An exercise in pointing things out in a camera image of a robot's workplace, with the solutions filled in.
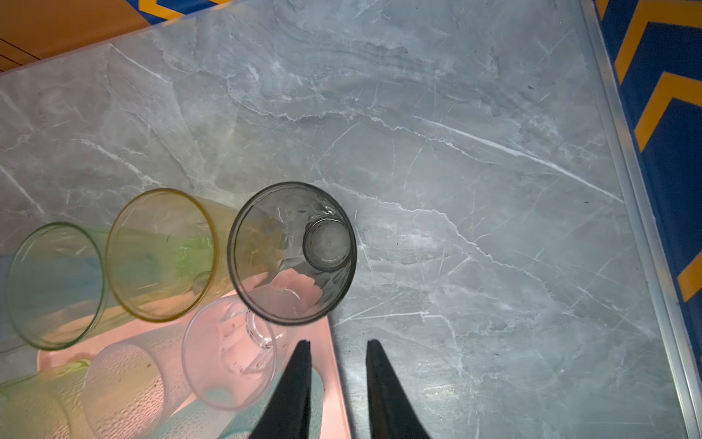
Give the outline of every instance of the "pink tray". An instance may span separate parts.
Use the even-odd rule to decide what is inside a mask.
[[[134,320],[119,328],[112,329],[82,341],[70,348],[49,352],[39,351],[37,365],[39,370],[64,365],[77,360],[92,360],[104,347],[131,336],[141,334],[158,327],[182,322],[179,319],[170,323],[148,323]],[[301,327],[297,332],[297,339],[309,340],[312,346],[312,366],[324,384],[324,411],[322,412],[321,439],[348,438],[351,439],[351,430],[346,415],[346,404],[341,390],[339,370],[334,354],[334,344],[331,339],[329,320],[325,317],[311,325]],[[180,406],[179,410],[194,400],[194,395]]]

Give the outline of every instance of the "green glass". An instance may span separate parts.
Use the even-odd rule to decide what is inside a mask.
[[[107,240],[107,280],[135,317],[169,322],[232,291],[226,239],[237,210],[175,189],[133,199]]]
[[[108,231],[51,223],[22,243],[8,272],[5,305],[28,344],[60,350],[133,319],[105,280]]]
[[[90,362],[0,384],[0,436],[26,439],[95,439],[80,393]]]

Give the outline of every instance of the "glass cup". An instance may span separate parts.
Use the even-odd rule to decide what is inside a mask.
[[[223,410],[240,412],[266,393],[286,337],[253,314],[238,296],[218,299],[188,324],[183,371],[195,395]]]
[[[85,378],[83,407],[98,439],[145,438],[191,395],[180,350],[186,324],[113,343]]]
[[[306,325],[346,295],[356,270],[356,238],[329,194],[306,183],[279,183],[241,208],[227,257],[234,287],[253,312],[278,325]],[[292,274],[304,278],[275,282]],[[265,276],[263,284],[242,282],[256,275]]]
[[[107,232],[51,223],[22,243],[8,272],[5,305],[29,345],[60,350],[133,319],[105,281]]]
[[[107,280],[141,320],[168,322],[228,293],[225,237],[237,210],[175,189],[133,199],[107,240]]]
[[[0,384],[0,436],[94,439],[80,398],[89,365],[78,361]]]

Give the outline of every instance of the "glass rim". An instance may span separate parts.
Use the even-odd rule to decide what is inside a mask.
[[[102,317],[102,313],[105,311],[105,307],[107,306],[107,282],[106,282],[106,271],[105,271],[105,258],[104,255],[100,253],[100,248],[98,247],[97,243],[95,243],[95,240],[93,237],[90,236],[90,233],[88,233],[84,228],[82,228],[80,225],[76,225],[73,223],[68,223],[64,221],[56,221],[53,223],[48,223],[44,224],[43,226],[37,228],[34,230],[32,233],[30,233],[23,241],[22,244],[20,244],[20,247],[17,249],[17,252],[15,253],[15,256],[12,259],[12,263],[10,264],[10,269],[7,272],[7,279],[9,279],[12,275],[13,268],[15,267],[15,262],[19,263],[17,261],[17,257],[20,255],[20,252],[25,249],[25,246],[28,244],[31,244],[30,241],[35,242],[37,239],[39,239],[41,236],[44,236],[47,232],[50,232],[51,230],[55,230],[58,228],[71,228],[74,230],[77,230],[79,233],[81,233],[87,240],[88,242],[93,246],[95,249],[95,254],[98,255],[98,261],[100,262],[100,278],[102,279],[102,286],[100,288],[100,301],[98,302],[98,306],[95,309],[95,313],[93,314],[93,319],[91,322],[86,326],[85,330],[81,332],[78,336],[76,336],[75,339],[66,341],[64,343],[49,343],[46,342],[46,344],[41,345],[39,343],[35,343],[34,340],[31,340],[27,335],[23,334],[22,331],[22,326],[19,325],[15,321],[15,317],[13,316],[14,313],[10,311],[12,309],[12,306],[10,305],[11,299],[10,297],[12,294],[8,294],[8,290],[6,288],[5,290],[5,307],[7,307],[7,315],[8,319],[10,320],[10,324],[14,328],[15,332],[24,340],[28,345],[30,345],[33,348],[36,349],[41,349],[41,350],[62,350],[69,348],[73,346],[74,344],[80,342],[87,333],[89,333],[100,321],[100,318]]]
[[[267,313],[265,310],[263,310],[260,306],[257,306],[250,298],[249,298],[249,292],[244,289],[244,286],[242,284],[242,280],[239,279],[239,273],[237,272],[237,262],[236,258],[234,258],[234,241],[236,240],[238,234],[239,234],[239,229],[244,222],[244,219],[246,218],[246,215],[251,211],[251,209],[256,205],[258,201],[263,199],[266,195],[269,195],[270,193],[276,192],[278,190],[284,189],[284,188],[294,188],[294,187],[299,187],[299,188],[305,188],[308,190],[311,190],[313,192],[317,192],[321,194],[323,197],[327,198],[328,201],[333,205],[335,209],[339,212],[339,215],[341,218],[350,226],[349,227],[349,238],[350,238],[350,248],[349,248],[349,256],[347,257],[349,260],[349,263],[351,264],[350,269],[349,269],[349,274],[346,278],[346,281],[344,285],[341,287],[341,291],[339,295],[332,301],[330,304],[325,307],[325,309],[322,309],[318,311],[315,314],[312,314],[308,317],[304,317],[302,319],[284,319],[275,315],[271,315]],[[229,275],[232,279],[232,284],[234,285],[234,288],[237,290],[237,293],[239,297],[241,297],[241,300],[248,306],[258,317],[261,317],[264,320],[267,320],[268,322],[275,323],[276,325],[281,325],[281,326],[303,326],[303,325],[308,325],[310,323],[316,322],[317,320],[323,318],[325,315],[328,315],[331,311],[333,311],[338,304],[343,300],[344,297],[346,297],[346,294],[348,293],[349,288],[351,287],[351,283],[353,282],[354,274],[356,273],[356,260],[358,259],[357,255],[357,249],[356,249],[356,235],[353,230],[353,226],[351,224],[351,220],[349,217],[346,215],[346,212],[344,209],[341,207],[341,205],[332,197],[329,193],[327,193],[325,190],[322,190],[318,188],[315,185],[311,185],[309,183],[303,183],[301,181],[284,181],[280,183],[275,183],[273,185],[270,185],[266,188],[263,188],[262,190],[259,190],[254,196],[249,198],[249,200],[244,204],[244,206],[239,210],[239,213],[237,214],[237,217],[234,219],[234,223],[232,224],[232,229],[229,232],[229,239],[227,240],[227,268],[229,269]]]
[[[190,374],[187,372],[187,366],[186,366],[187,362],[185,361],[185,351],[186,351],[185,350],[185,340],[187,340],[187,337],[190,334],[190,330],[192,328],[193,323],[195,323],[195,320],[206,309],[218,304],[219,302],[223,302],[223,301],[232,302],[236,299],[241,300],[241,297],[239,295],[220,297],[219,299],[216,299],[215,301],[208,303],[201,310],[198,310],[197,313],[195,313],[195,315],[192,316],[192,319],[190,319],[190,321],[187,323],[187,327],[185,328],[185,333],[183,334],[183,344],[180,348],[180,363],[183,365],[183,376],[185,377],[185,381],[187,382],[187,385],[190,386],[190,389],[192,390],[192,392],[198,397],[198,399],[205,402],[205,404],[207,404],[208,406],[214,407],[214,408],[220,409],[220,410],[225,410],[228,412],[238,412],[242,409],[245,409],[246,407],[240,407],[240,406],[233,407],[233,408],[232,407],[221,407],[221,406],[218,406],[218,405],[210,402],[208,398],[205,398],[205,395],[201,395],[201,392],[199,391],[197,386],[192,385],[192,381],[190,379]],[[244,301],[241,301],[241,302],[245,307],[249,308],[246,305],[246,302],[244,302]],[[272,368],[272,372],[270,374],[270,378],[266,379],[265,385],[262,386],[261,389],[258,391],[258,394],[257,394],[254,402],[258,401],[258,399],[260,399],[261,396],[265,395],[265,393],[270,388],[270,385],[272,384],[273,380],[275,379],[275,376],[277,373],[277,368],[278,368],[278,363],[280,361],[280,359],[278,358],[278,347],[276,346],[276,343],[275,343],[275,331],[273,330],[273,326],[270,324],[270,322],[268,322],[265,319],[263,320],[263,323],[265,323],[265,326],[268,328],[268,332],[271,335],[271,349],[273,350],[273,360],[272,360],[273,361],[273,363],[272,363],[273,368]]]
[[[129,209],[135,202],[138,200],[144,198],[144,197],[151,197],[153,195],[157,195],[159,193],[163,194],[170,194],[170,195],[180,195],[181,197],[184,197],[195,207],[200,210],[200,213],[202,216],[205,218],[205,221],[207,221],[207,226],[210,229],[210,234],[212,235],[212,245],[213,245],[213,258],[212,258],[212,269],[210,270],[210,275],[207,278],[207,283],[205,284],[204,288],[202,289],[202,292],[198,295],[198,297],[184,310],[180,311],[179,313],[176,313],[174,315],[168,316],[166,318],[153,318],[149,317],[143,314],[140,314],[137,312],[137,310],[133,310],[130,306],[127,306],[124,301],[122,301],[122,298],[118,295],[117,290],[114,288],[114,285],[112,284],[112,276],[110,275],[110,270],[107,269],[107,255],[110,254],[110,244],[112,243],[112,237],[113,233],[115,233],[116,230],[119,230],[122,226],[117,225],[117,221],[122,217],[127,212],[127,209]],[[195,306],[197,306],[198,303],[202,300],[203,297],[205,297],[205,293],[207,292],[208,288],[212,285],[212,281],[214,280],[215,277],[215,271],[217,268],[217,264],[219,263],[219,241],[217,238],[217,233],[215,231],[215,225],[214,221],[212,221],[212,218],[210,215],[207,213],[207,210],[205,207],[200,203],[200,201],[197,200],[197,198],[193,197],[192,195],[183,192],[182,190],[178,189],[173,189],[173,188],[156,188],[156,189],[151,189],[147,190],[146,192],[142,192],[136,197],[134,197],[127,205],[117,214],[117,217],[115,218],[112,227],[110,228],[110,233],[107,235],[107,246],[105,247],[105,277],[107,278],[107,283],[110,286],[110,289],[112,290],[112,295],[114,298],[117,300],[117,303],[121,305],[124,310],[126,310],[127,313],[131,314],[132,316],[138,318],[139,320],[143,320],[145,322],[151,322],[151,323],[166,323],[166,322],[172,322],[174,320],[177,320],[178,318],[188,314]]]

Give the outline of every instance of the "gray marble surface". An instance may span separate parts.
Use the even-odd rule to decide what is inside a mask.
[[[252,0],[0,77],[3,253],[286,180],[358,234],[331,315],[358,438],[372,338],[433,438],[684,437],[561,1]]]

